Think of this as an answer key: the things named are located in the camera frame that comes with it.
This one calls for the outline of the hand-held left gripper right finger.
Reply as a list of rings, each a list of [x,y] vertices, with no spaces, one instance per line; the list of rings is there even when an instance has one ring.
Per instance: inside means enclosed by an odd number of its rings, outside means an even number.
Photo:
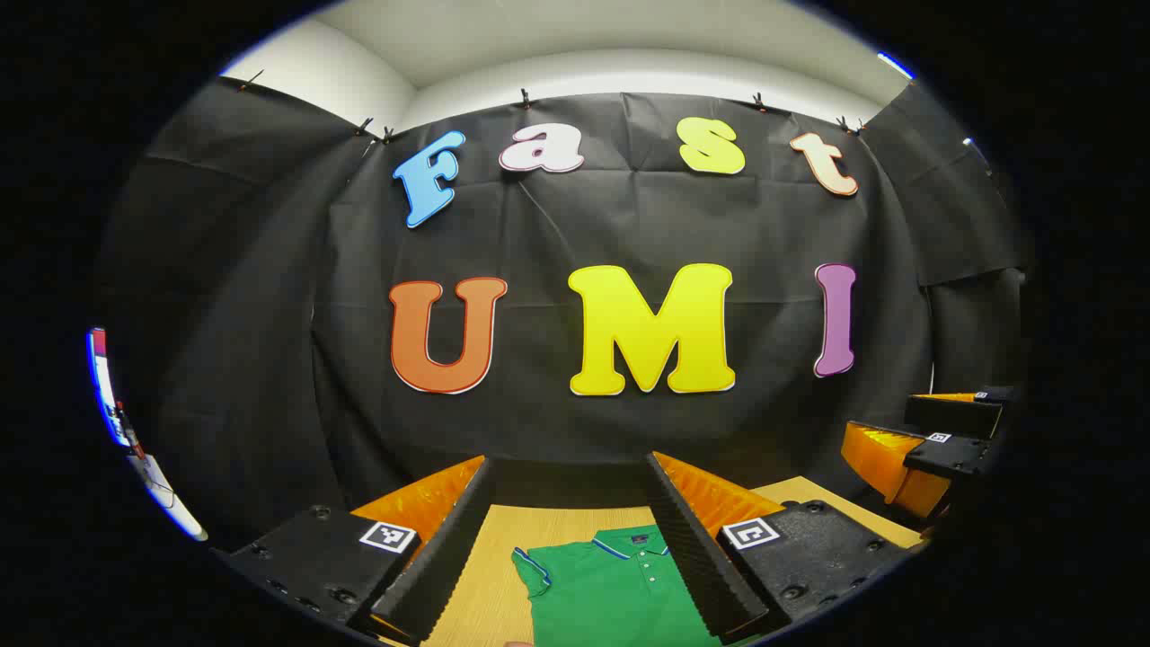
[[[723,644],[782,636],[917,556],[830,502],[776,502],[662,452],[650,511],[706,629]]]

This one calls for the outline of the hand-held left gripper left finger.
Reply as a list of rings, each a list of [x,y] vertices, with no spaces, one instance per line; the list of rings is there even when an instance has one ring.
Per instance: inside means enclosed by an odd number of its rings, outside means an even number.
[[[491,508],[476,456],[369,504],[310,504],[218,559],[305,615],[360,640],[419,646],[455,594]]]

